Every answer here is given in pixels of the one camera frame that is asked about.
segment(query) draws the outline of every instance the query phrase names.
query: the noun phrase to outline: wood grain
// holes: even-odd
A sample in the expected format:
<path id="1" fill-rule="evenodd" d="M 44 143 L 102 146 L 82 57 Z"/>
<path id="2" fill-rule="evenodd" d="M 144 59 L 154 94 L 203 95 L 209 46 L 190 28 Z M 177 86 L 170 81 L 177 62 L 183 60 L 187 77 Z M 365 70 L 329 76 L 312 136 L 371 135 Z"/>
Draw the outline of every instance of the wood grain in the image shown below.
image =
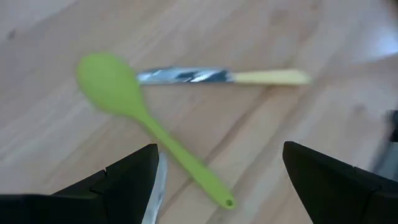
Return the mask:
<path id="1" fill-rule="evenodd" d="M 309 86 L 145 86 L 152 114 L 238 199 L 217 207 L 169 157 L 159 223 L 310 223 L 281 159 L 293 140 L 370 169 L 398 100 L 394 8 L 371 0 L 0 3 L 1 193 L 51 194 L 156 141 L 94 108 L 75 64 L 299 68 Z"/>

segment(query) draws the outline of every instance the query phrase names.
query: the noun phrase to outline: spoon handle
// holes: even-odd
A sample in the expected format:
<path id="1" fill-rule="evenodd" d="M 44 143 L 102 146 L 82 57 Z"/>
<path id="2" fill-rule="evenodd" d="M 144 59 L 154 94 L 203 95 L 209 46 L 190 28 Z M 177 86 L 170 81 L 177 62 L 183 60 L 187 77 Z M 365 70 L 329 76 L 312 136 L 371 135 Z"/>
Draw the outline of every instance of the spoon handle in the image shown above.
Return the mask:
<path id="1" fill-rule="evenodd" d="M 227 186 L 209 168 L 172 138 L 154 118 L 146 116 L 141 119 L 141 122 L 170 150 L 176 160 L 181 163 L 211 198 L 226 209 L 235 207 L 235 199 Z"/>

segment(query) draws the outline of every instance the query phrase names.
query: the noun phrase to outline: green silicone spoon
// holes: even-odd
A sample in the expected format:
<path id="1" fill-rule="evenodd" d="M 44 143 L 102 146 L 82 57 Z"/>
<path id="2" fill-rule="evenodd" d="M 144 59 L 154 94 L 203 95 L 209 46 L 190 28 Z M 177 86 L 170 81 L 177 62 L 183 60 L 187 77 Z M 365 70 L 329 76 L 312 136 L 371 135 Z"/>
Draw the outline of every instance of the green silicone spoon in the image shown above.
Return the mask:
<path id="1" fill-rule="evenodd" d="M 81 90 L 97 107 L 138 120 L 170 150 L 211 198 L 224 208 L 235 207 L 234 197 L 220 179 L 149 114 L 135 73 L 124 60 L 113 54 L 90 54 L 80 60 L 76 76 Z"/>

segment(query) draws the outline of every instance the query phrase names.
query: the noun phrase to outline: knife handle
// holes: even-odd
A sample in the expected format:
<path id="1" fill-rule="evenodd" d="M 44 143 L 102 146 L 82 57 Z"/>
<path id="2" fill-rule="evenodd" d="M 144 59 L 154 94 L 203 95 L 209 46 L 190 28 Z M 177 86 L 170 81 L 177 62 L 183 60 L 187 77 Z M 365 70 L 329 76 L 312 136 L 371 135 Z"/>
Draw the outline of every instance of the knife handle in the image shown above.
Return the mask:
<path id="1" fill-rule="evenodd" d="M 232 74 L 235 83 L 263 85 L 304 85 L 311 82 L 305 72 L 299 70 L 271 70 Z"/>

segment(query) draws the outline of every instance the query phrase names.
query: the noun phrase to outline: knife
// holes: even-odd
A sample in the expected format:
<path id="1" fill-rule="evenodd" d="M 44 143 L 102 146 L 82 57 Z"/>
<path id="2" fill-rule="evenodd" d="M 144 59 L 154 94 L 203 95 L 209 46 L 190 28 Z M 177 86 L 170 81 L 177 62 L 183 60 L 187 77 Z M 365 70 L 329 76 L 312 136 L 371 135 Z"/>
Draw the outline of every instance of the knife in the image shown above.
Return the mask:
<path id="1" fill-rule="evenodd" d="M 232 73 L 217 67 L 165 67 L 143 71 L 137 75 L 140 84 L 174 83 L 242 83 L 259 85 L 304 85 L 311 81 L 300 70 L 269 70 Z"/>

